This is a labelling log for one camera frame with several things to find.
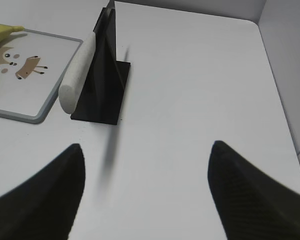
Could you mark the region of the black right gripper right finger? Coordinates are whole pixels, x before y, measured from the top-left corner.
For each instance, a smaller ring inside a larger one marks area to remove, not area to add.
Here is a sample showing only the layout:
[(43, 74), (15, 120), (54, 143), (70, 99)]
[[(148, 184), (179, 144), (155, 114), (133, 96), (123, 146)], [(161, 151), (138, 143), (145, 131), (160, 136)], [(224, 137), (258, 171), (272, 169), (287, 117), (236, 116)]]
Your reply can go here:
[(300, 240), (300, 194), (221, 140), (209, 156), (209, 189), (229, 240)]

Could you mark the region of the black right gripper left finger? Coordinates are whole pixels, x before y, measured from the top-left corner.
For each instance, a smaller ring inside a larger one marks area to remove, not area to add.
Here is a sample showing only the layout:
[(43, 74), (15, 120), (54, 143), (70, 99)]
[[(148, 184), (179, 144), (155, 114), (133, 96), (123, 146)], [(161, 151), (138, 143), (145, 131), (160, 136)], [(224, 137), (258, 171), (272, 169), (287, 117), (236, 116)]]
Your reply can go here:
[(74, 143), (35, 175), (0, 196), (0, 240), (67, 240), (85, 180), (84, 154)]

